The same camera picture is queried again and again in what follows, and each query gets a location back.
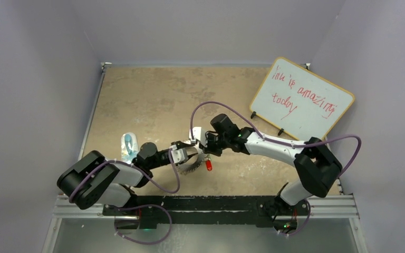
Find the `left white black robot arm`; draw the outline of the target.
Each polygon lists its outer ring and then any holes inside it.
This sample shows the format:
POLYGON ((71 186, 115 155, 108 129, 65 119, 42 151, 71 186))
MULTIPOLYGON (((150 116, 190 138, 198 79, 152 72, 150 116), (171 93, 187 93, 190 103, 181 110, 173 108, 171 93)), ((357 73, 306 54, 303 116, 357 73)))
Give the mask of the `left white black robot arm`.
POLYGON ((135 193, 155 182, 152 170, 172 165, 175 175, 194 171, 205 155, 190 142, 177 141, 169 149, 158 150, 152 142, 144 143, 130 162, 107 160, 99 151, 91 151, 62 173, 57 187, 81 210, 96 203, 115 206, 124 216, 136 210, 135 193))

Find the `silver disc with keyrings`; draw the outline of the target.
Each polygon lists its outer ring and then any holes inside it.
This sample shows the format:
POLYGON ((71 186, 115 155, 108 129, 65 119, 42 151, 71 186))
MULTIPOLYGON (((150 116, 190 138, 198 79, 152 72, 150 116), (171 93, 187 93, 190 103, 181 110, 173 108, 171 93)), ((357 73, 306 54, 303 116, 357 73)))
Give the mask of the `silver disc with keyrings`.
POLYGON ((194 172, 206 161, 207 155, 204 153, 193 153, 188 158, 186 162, 176 165, 177 171, 182 175, 194 172))

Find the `keys with red green tags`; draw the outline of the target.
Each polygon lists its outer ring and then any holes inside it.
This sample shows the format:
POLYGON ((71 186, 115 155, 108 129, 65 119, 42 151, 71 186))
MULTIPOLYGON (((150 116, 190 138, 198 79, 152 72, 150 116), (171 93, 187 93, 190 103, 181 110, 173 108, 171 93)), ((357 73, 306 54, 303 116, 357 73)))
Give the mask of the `keys with red green tags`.
POLYGON ((213 166, 212 166, 212 163, 211 163, 211 160, 210 160, 210 159, 207 159, 207 160, 205 161, 205 165, 206 165, 207 171, 212 171, 212 170, 213 170, 213 166))

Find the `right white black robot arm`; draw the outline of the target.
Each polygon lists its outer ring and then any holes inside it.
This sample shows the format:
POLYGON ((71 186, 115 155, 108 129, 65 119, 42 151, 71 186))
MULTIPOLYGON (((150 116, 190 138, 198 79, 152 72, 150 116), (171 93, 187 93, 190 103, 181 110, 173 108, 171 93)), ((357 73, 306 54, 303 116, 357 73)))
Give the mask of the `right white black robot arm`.
POLYGON ((230 149, 268 157, 295 168, 298 179, 285 185, 275 200, 276 210, 283 215, 306 198, 326 197, 342 172, 341 163, 318 138, 303 142, 264 135, 252 127, 239 128, 223 113, 215 116, 210 125, 211 131, 193 127, 189 132, 191 140, 199 144, 203 153, 219 157, 225 149, 230 149))

